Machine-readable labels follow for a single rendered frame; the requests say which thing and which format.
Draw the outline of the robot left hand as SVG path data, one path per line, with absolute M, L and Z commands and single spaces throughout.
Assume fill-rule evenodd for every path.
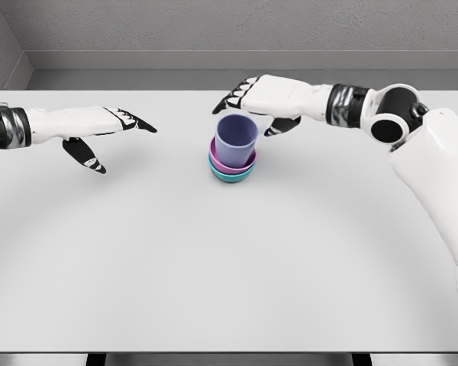
M 92 149 L 82 139 L 86 136 L 101 136 L 123 130 L 140 129 L 156 133 L 157 129 L 129 111 L 120 108 L 86 107 L 60 110 L 63 149 L 80 165 L 100 174 L 106 168 L 100 163 Z

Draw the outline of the teal bowl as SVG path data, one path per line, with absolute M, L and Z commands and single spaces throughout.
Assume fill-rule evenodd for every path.
M 218 161 L 217 158 L 208 154 L 208 164 L 213 172 L 213 174 L 227 183 L 236 183 L 239 181 L 244 180 L 253 169 L 253 166 L 256 161 L 256 152 L 253 151 L 249 160 L 247 161 L 247 165 L 242 168 L 231 168 L 226 165 L 223 165 Z

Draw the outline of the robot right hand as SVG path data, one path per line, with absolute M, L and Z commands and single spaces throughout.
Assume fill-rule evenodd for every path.
M 311 86 L 306 82 L 274 75 L 262 75 L 243 80 L 219 101 L 212 111 L 218 114 L 236 108 L 251 114 L 271 116 L 272 124 L 265 136 L 286 133 L 300 124 L 309 112 Z

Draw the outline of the pink bowl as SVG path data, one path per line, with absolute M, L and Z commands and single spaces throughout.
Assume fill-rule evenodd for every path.
M 243 167 L 240 168 L 233 168 L 228 165 L 223 164 L 217 156 L 216 149 L 215 149 L 215 137 L 212 138 L 210 149 L 209 149 L 209 161 L 212 166 L 220 173 L 225 175 L 239 175 L 246 171 L 248 171 L 256 161 L 256 150 L 253 149 L 252 153 L 249 156 L 249 159 L 245 163 Z

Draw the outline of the blue-violet cup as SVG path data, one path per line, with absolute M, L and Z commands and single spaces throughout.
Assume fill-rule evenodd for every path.
M 232 168 L 246 165 L 254 150 L 258 129 L 248 117 L 229 114 L 222 117 L 215 132 L 215 151 L 220 162 Z

